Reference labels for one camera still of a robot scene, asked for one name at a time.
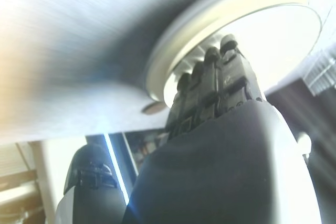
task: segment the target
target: back of robotic hand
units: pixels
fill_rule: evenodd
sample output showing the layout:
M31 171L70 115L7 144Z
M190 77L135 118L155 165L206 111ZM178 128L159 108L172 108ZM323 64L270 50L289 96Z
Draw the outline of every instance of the back of robotic hand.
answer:
M57 223L121 223L122 216L122 223L141 224L321 222L296 141L263 99L233 36L223 38L220 50L209 48L177 89L169 141L144 162L125 213L113 183L94 188L76 177L62 200L73 199L72 208L61 201L57 210L72 213L72 222ZM81 164L77 170L99 167L87 159ZM103 172L91 171L95 178Z

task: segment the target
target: cream-colored rim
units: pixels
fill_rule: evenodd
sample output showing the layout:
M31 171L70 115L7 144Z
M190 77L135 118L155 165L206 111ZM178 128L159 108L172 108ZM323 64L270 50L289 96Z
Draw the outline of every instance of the cream-colored rim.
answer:
M154 49L146 77L149 95L164 101L164 86L172 70L219 28L270 6L307 3L308 0L202 0L196 3L176 20Z

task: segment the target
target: round plate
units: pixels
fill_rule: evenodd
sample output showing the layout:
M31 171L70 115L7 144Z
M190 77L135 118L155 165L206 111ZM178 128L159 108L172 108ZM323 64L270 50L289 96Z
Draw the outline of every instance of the round plate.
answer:
M176 84L209 46L234 34L263 90L288 74L311 50L320 18L308 0L202 0L167 30L153 51L146 78L150 96L171 106Z

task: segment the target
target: gray surface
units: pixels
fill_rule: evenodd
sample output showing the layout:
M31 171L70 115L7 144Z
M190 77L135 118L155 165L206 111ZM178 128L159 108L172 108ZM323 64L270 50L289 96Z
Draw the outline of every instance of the gray surface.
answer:
M167 110L140 113L144 66L194 1L1 0L1 141L162 127Z

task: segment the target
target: white wall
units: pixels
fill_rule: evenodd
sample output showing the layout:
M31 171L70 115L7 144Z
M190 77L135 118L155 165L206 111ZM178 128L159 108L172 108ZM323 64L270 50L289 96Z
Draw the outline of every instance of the white wall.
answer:
M48 224L55 222L56 208L63 197L72 157L85 144L85 137L80 136L38 141L32 145Z

